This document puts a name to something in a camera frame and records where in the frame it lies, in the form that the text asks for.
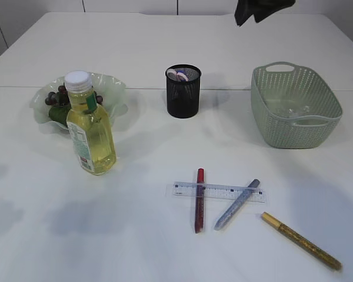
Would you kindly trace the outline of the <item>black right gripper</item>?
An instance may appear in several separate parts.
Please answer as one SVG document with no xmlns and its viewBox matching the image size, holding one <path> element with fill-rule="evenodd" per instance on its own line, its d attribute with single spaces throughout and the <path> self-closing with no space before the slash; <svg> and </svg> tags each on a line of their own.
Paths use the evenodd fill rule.
<svg viewBox="0 0 353 282">
<path fill-rule="evenodd" d="M 234 13 L 235 22 L 242 26 L 251 16 L 260 23 L 276 12 L 292 7 L 296 0 L 239 0 Z"/>
</svg>

